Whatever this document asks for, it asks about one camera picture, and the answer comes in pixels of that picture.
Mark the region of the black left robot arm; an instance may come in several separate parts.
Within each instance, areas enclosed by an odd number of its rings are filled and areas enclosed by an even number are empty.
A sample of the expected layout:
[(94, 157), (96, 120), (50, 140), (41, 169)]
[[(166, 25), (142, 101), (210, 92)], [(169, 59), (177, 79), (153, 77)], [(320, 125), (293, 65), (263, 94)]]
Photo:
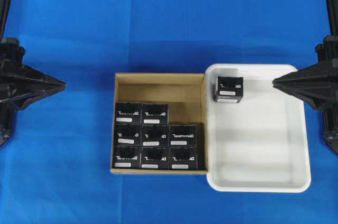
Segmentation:
[(18, 39), (4, 37), (10, 5), (11, 0), (1, 0), (1, 145), (13, 136), (18, 111), (67, 85), (23, 64), (25, 49)]

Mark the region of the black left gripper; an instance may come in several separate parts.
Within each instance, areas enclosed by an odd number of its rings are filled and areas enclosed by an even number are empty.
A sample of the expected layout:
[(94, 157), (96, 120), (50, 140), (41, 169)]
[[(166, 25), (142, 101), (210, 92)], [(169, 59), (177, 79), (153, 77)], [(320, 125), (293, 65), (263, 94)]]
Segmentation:
[[(1, 103), (8, 103), (16, 110), (25, 110), (66, 88), (65, 82), (24, 65), (24, 55), (25, 49), (18, 39), (1, 38)], [(37, 85), (36, 89), (26, 91), (28, 80), (49, 85)]]

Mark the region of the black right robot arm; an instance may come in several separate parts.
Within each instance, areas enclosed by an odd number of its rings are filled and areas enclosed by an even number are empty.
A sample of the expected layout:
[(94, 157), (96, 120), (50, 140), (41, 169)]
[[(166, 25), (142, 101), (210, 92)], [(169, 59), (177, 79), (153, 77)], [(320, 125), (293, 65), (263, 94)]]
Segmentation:
[(331, 34), (315, 47), (318, 63), (273, 80), (273, 87), (322, 112), (325, 144), (337, 153), (337, 0), (326, 0)]

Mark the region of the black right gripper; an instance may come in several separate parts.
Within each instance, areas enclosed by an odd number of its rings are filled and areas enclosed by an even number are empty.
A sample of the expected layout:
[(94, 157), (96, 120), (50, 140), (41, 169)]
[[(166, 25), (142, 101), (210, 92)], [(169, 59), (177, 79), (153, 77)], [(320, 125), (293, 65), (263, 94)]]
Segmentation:
[[(273, 87), (309, 104), (313, 109), (325, 110), (337, 104), (337, 36), (328, 35), (315, 47), (318, 63), (273, 80)], [(323, 81), (320, 97), (282, 86), (285, 83)]]

